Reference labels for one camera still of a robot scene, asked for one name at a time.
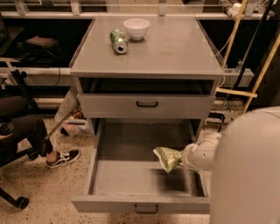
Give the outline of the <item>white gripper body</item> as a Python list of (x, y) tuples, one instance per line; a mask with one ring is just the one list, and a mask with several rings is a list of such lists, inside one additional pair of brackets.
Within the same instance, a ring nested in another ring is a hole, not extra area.
[(213, 133), (197, 143), (188, 144), (182, 151), (180, 164), (195, 172), (211, 171), (221, 133)]

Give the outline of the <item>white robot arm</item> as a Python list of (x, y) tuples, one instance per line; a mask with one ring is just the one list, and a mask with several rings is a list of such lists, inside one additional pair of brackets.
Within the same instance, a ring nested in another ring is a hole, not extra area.
[(187, 145), (184, 167), (212, 173), (210, 224), (280, 224), (280, 107), (252, 110)]

